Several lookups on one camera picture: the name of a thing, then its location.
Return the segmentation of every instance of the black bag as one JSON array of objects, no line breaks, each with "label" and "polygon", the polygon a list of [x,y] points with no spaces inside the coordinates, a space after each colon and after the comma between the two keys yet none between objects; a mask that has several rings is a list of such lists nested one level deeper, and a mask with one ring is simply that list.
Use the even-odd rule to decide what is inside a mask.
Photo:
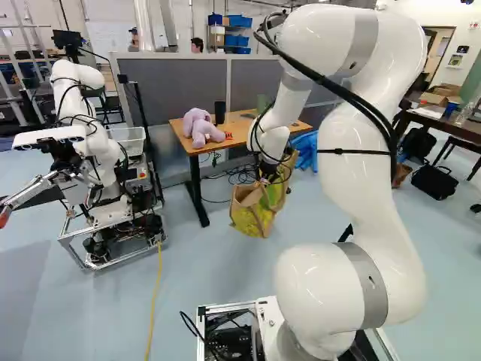
[{"label": "black bag", "polygon": [[412,128],[404,137],[401,148],[409,157],[424,159],[436,144],[436,138],[425,129]]},{"label": "black bag", "polygon": [[437,201],[442,201],[452,196],[459,184],[455,178],[449,175],[450,173],[451,169],[447,167],[425,164],[413,173],[411,184]]}]

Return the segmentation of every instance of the cubicle partition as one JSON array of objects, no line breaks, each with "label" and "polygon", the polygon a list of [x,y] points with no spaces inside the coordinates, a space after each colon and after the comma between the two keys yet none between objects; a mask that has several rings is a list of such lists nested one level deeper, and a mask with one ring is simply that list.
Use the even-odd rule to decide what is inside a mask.
[{"label": "cubicle partition", "polygon": [[[225,100],[227,111],[256,108],[258,95],[275,97],[283,72],[277,56],[234,54],[111,53],[111,65],[116,82],[118,74],[138,82],[164,186],[189,177],[188,159],[169,119],[182,117],[191,108],[213,113],[218,100]],[[117,89],[126,122],[141,126],[133,86],[117,83]],[[314,85],[301,119],[317,127],[337,102]]]}]

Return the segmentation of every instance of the black cup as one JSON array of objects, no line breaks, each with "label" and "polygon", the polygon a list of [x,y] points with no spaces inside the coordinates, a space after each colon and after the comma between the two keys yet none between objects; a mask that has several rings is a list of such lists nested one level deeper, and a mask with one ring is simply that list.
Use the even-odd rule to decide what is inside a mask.
[{"label": "black cup", "polygon": [[224,101],[214,102],[213,107],[215,109],[215,114],[216,114],[216,126],[219,124],[223,124],[225,120],[225,102]]}]

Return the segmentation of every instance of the light blue floor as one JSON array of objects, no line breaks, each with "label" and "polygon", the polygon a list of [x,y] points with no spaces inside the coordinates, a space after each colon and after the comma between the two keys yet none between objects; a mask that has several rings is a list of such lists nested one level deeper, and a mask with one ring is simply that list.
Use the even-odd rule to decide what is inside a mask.
[{"label": "light blue floor", "polygon": [[[462,179],[473,160],[455,150],[446,164]],[[5,152],[0,166],[0,194],[8,194],[45,173],[50,158],[36,151]],[[225,178],[203,181],[202,188],[207,199],[230,197]],[[292,188],[269,239],[233,230],[227,205],[207,204],[211,225],[202,229],[185,188],[165,191],[169,247],[163,252],[152,360],[195,359],[195,339],[179,310],[193,314],[197,305],[270,295],[280,252],[337,240],[349,220],[324,197],[317,177],[297,171]],[[422,314],[386,328],[403,361],[481,359],[481,218],[468,210],[480,199],[465,181],[443,202],[409,183],[395,191],[429,282]],[[56,242],[63,217],[60,204],[43,205],[15,212],[0,231],[0,360],[143,359],[157,257],[85,275]]]}]

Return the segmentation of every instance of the paper bag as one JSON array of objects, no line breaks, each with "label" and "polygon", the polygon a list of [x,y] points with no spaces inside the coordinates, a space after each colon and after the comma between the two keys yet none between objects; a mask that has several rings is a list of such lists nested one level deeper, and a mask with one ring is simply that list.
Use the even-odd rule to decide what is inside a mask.
[{"label": "paper bag", "polygon": [[251,237],[269,236],[276,213],[286,203],[289,177],[297,156],[295,151],[288,161],[279,165],[280,176],[272,184],[234,185],[229,211],[234,228]]}]

